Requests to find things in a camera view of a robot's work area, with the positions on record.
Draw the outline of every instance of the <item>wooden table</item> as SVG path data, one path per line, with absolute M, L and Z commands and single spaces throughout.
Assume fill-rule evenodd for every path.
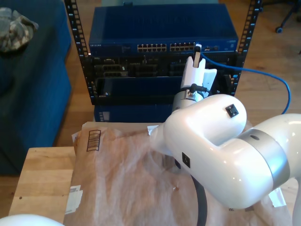
M 74 164 L 73 147 L 29 149 L 9 215 L 37 214 L 63 223 Z

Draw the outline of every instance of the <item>white label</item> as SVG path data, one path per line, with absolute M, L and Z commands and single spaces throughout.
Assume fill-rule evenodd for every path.
M 153 130 L 154 128 L 156 128 L 156 127 L 158 127 L 158 126 L 148 126 L 148 127 L 147 127 L 147 130 L 148 130 L 148 132 L 149 132 L 149 135 L 151 135 L 152 130 Z
M 82 195 L 83 191 L 80 190 L 80 185 L 70 188 L 65 214 L 74 213 L 76 211 L 79 207 Z
M 278 187 L 274 191 L 269 194 L 269 198 L 271 199 L 274 207 L 286 206 L 286 202 L 284 200 L 281 188 Z

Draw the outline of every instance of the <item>blue network switch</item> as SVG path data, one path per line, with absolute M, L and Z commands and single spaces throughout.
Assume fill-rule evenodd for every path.
M 233 52 L 238 36 L 224 4 L 97 7 L 89 47 L 94 57 Z

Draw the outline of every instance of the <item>black button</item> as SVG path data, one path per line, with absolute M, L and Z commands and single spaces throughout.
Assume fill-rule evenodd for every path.
M 239 114 L 238 110 L 236 109 L 236 107 L 234 105 L 230 105 L 230 106 L 226 107 L 226 111 L 228 112 L 228 114 L 231 118 L 233 118 L 234 116 Z
M 190 168 L 190 158 L 182 152 L 182 161 Z

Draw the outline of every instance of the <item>brown paper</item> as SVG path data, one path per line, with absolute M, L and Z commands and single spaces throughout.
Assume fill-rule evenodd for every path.
M 222 206 L 206 191 L 208 215 L 206 226 L 291 226 L 287 206 L 273 207 L 269 196 L 245 209 L 233 210 Z
M 204 211 L 190 175 L 150 149 L 146 125 L 87 123 L 71 185 L 83 195 L 66 226 L 195 226 Z M 292 225 L 287 207 L 274 208 L 268 196 L 245 210 L 226 208 L 207 191 L 206 199 L 206 226 Z

